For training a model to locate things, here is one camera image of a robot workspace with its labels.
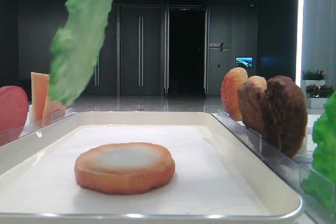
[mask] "meat patty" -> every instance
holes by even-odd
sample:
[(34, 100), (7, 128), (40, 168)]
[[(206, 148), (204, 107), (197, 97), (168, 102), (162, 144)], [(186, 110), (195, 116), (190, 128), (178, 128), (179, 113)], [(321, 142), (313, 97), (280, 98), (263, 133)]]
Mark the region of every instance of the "meat patty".
[(288, 77), (267, 81), (265, 92), (248, 81), (238, 89), (243, 123), (289, 157), (301, 149), (308, 114), (303, 91)]

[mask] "polished floor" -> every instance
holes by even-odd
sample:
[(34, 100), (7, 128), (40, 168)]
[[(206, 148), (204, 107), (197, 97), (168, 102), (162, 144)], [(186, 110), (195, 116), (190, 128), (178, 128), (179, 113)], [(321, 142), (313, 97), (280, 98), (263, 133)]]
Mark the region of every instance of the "polished floor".
[[(216, 113), (222, 109), (220, 97), (161, 97), (161, 96), (84, 96), (71, 106), (83, 111), (187, 111)], [(310, 109), (309, 114), (322, 114), (324, 109)]]

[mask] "doorway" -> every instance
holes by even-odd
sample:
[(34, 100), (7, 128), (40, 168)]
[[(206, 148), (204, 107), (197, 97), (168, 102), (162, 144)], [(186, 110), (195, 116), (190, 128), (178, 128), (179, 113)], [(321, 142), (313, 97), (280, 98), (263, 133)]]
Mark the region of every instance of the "doorway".
[(169, 96), (205, 95), (205, 12), (169, 9)]

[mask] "fake lettuce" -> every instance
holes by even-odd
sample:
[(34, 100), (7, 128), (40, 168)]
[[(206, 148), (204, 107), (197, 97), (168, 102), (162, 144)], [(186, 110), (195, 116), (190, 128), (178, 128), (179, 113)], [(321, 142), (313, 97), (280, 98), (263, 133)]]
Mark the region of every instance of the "fake lettuce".
[(336, 213), (333, 207), (332, 190), (336, 184), (336, 93), (325, 103), (326, 111), (313, 126), (313, 141), (318, 145), (313, 153), (313, 168), (330, 179), (321, 179), (317, 174), (311, 174), (302, 182), (302, 189), (311, 197)]
[(52, 101), (70, 105), (91, 79), (105, 39), (113, 0), (69, 0), (64, 28), (52, 44), (48, 94)]

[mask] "bread slice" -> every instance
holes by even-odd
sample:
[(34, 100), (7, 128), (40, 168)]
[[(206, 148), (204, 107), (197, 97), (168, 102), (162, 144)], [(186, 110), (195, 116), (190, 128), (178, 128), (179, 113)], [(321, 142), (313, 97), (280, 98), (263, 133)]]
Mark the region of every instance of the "bread slice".
[(106, 194), (142, 194), (167, 184), (175, 161), (161, 145), (108, 144), (81, 154), (75, 164), (77, 183)]

